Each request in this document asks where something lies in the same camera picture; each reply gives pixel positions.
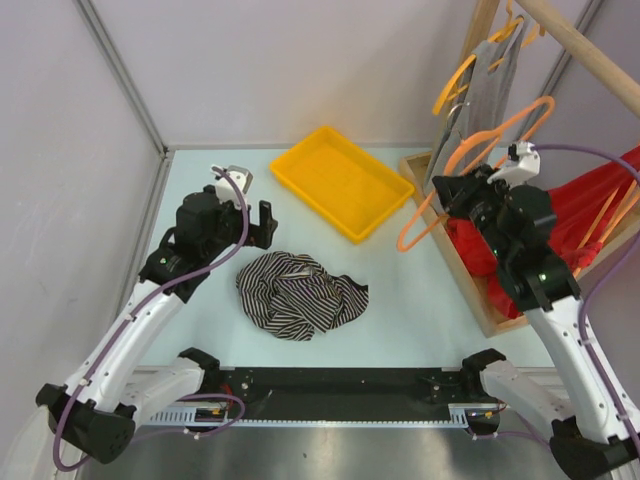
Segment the striped tank top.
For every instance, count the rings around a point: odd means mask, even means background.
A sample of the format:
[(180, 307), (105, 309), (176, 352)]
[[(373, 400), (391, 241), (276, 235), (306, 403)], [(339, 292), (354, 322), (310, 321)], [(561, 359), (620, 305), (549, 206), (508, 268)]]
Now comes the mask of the striped tank top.
[(236, 276), (243, 312), (259, 329), (288, 341), (309, 341), (364, 314), (369, 287), (334, 276), (307, 254), (275, 251)]

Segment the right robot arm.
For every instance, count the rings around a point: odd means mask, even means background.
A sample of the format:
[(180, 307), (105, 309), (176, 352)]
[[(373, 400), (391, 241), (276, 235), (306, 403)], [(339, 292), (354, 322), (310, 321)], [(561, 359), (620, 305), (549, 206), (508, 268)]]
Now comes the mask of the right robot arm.
[(568, 397), (562, 399), (485, 350), (466, 358), (463, 393), (509, 405), (548, 442), (571, 479), (597, 479), (639, 458), (639, 409), (611, 368), (586, 316), (579, 285), (548, 241), (556, 224), (550, 195), (509, 186), (495, 169), (436, 176), (444, 211), (470, 221), (497, 261), (503, 290), (523, 313), (551, 357)]

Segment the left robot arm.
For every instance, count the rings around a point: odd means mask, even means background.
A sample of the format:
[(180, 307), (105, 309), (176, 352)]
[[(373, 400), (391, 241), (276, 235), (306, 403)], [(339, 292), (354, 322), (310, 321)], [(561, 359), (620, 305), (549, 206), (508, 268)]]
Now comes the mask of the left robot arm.
[(211, 271), (242, 247), (267, 249), (278, 223), (269, 202), (259, 203), (259, 221), (236, 186), (208, 185), (186, 196), (169, 228), (139, 273), (139, 280), (104, 338), (62, 385), (45, 384), (36, 403), (49, 412), (54, 434), (53, 460), (66, 465), (60, 447), (67, 443), (86, 460), (108, 464), (131, 443), (136, 430), (176, 401), (236, 397), (222, 391), (219, 361), (190, 347), (145, 381), (130, 378), (169, 321), (186, 305)]

